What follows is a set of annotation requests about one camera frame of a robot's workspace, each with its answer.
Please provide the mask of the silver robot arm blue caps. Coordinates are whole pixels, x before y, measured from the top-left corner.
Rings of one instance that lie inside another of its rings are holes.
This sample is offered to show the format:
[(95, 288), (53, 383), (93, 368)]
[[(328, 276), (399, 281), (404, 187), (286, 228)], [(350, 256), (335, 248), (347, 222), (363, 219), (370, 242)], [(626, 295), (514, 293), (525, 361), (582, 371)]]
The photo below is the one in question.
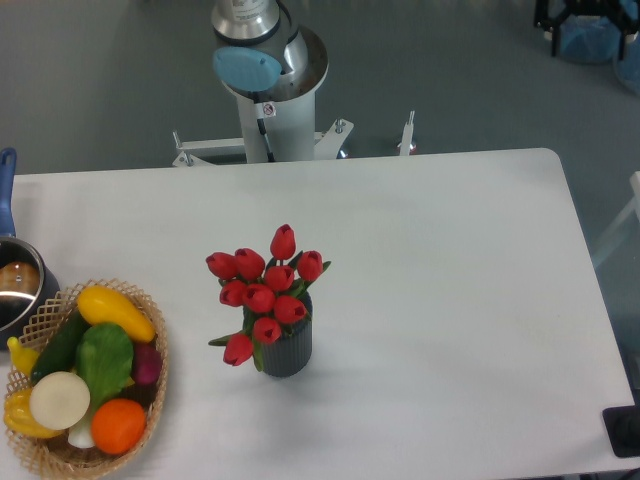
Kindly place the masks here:
[[(583, 18), (611, 25), (619, 57), (639, 33), (637, 1), (537, 1), (533, 25), (561, 46), (567, 22)], [(323, 42), (299, 25), (281, 1), (217, 1), (211, 12), (216, 36), (213, 69), (232, 92), (253, 102), (282, 102), (316, 89), (328, 71)]]

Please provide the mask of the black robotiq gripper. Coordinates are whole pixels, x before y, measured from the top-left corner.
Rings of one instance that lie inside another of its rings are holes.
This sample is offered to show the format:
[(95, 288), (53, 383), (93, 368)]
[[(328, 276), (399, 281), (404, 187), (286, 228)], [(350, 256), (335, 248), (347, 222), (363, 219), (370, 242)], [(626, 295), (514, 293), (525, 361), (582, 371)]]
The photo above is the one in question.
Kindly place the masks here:
[(618, 0), (567, 0), (561, 1), (560, 11), (550, 13), (550, 2), (537, 0), (534, 8), (533, 25), (544, 30), (549, 30), (551, 42), (551, 56), (556, 57), (560, 40), (559, 28), (569, 17), (592, 16), (604, 17), (620, 30), (620, 39), (617, 59), (622, 61), (626, 52), (627, 39), (631, 30), (639, 29), (639, 21), (634, 20), (627, 13), (621, 1)]

